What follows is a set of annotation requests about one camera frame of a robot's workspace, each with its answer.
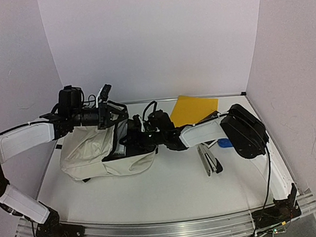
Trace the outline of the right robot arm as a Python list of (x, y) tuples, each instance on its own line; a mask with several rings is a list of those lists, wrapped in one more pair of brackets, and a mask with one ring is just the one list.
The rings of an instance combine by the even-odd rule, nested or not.
[(211, 157), (206, 143), (228, 140), (237, 155), (251, 160), (267, 181), (275, 205), (292, 204), (297, 189), (282, 158), (269, 149), (269, 136), (255, 115), (237, 103), (220, 113), (218, 99), (179, 96), (170, 114), (154, 109), (135, 115), (120, 143), (134, 150), (164, 145), (172, 151), (197, 147)]

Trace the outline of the cream canvas backpack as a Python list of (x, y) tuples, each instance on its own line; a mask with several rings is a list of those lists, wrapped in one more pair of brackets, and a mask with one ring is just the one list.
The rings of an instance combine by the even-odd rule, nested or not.
[(107, 129), (96, 126), (75, 127), (65, 136), (60, 169), (77, 181), (97, 177), (132, 176), (149, 169), (157, 147), (149, 151), (131, 151), (123, 158), (110, 159), (119, 141), (127, 134), (128, 119)]

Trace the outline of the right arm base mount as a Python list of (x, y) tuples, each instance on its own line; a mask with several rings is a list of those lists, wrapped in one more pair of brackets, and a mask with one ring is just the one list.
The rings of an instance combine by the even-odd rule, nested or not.
[(296, 196), (296, 194), (290, 194), (285, 200), (274, 200), (274, 205), (271, 207), (253, 212), (252, 218), (256, 228), (258, 230), (264, 229), (299, 217), (301, 210)]

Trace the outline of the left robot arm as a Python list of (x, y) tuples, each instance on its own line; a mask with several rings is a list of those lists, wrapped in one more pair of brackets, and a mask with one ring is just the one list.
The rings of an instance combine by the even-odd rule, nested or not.
[(55, 141), (72, 132), (75, 127), (105, 129), (128, 118), (126, 105), (109, 100), (111, 86), (104, 85), (93, 99), (86, 99), (81, 88), (65, 86), (58, 93), (58, 102), (44, 115), (0, 132), (0, 206), (11, 215), (17, 214), (43, 224), (50, 237), (63, 237), (62, 223), (50, 218), (52, 209), (38, 202), (34, 188), (39, 177), (30, 173), (42, 171), (36, 147), (41, 149), (42, 162)]

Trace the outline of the white palm leaf book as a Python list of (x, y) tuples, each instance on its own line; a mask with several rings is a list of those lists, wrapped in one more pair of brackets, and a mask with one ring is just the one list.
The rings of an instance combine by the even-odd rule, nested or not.
[(123, 158), (126, 156), (127, 150), (124, 145), (118, 145), (111, 154), (110, 159)]

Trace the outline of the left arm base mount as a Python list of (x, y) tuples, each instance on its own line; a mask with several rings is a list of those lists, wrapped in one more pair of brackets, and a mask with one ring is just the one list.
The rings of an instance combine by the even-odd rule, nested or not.
[(35, 237), (84, 237), (84, 234), (84, 226), (60, 222), (59, 213), (53, 209), (49, 209), (47, 219), (35, 230)]

